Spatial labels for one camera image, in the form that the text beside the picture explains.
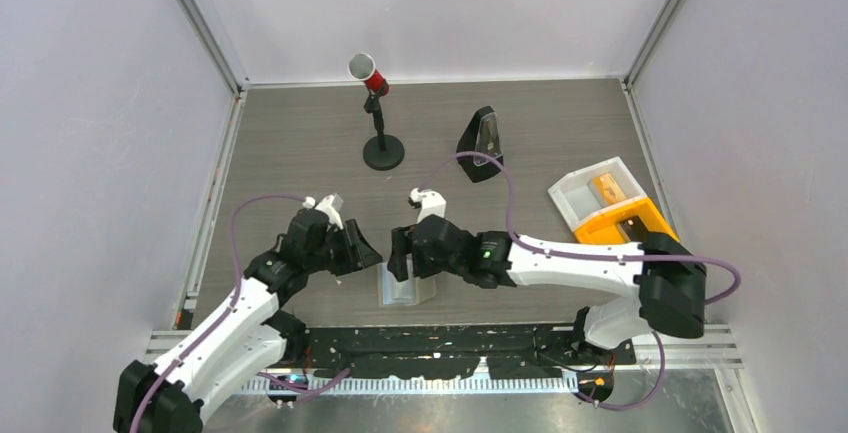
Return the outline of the grey card holder wallet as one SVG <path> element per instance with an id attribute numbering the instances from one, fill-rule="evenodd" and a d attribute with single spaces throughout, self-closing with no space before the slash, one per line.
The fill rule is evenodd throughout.
<path id="1" fill-rule="evenodd" d="M 407 258 L 407 270 L 412 274 L 413 261 Z M 434 277 L 413 277 L 398 281 L 388 270 L 386 262 L 379 264 L 378 290 L 381 307 L 411 307 L 433 299 L 437 288 Z"/>

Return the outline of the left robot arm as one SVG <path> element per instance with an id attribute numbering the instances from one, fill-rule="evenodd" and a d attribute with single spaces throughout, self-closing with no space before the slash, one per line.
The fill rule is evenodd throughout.
<path id="1" fill-rule="evenodd" d="M 221 404 L 267 367 L 298 365 L 306 326 L 283 306 L 314 273 L 347 275 L 383 258 L 358 224 L 304 208 L 275 245 L 255 257 L 226 299 L 176 346 L 119 377 L 117 432 L 200 432 Z"/>

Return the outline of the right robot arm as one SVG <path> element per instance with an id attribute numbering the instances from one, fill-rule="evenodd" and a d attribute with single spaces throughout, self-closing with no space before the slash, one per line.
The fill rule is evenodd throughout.
<path id="1" fill-rule="evenodd" d="M 428 215 L 393 229 L 388 269 L 399 282 L 450 273 L 483 289 L 533 285 L 611 293 L 574 322 L 571 350 L 596 363 L 634 336 L 652 331 L 696 339 L 704 334 L 706 268 L 665 233 L 616 245 L 557 243 L 505 231 L 473 234 Z"/>

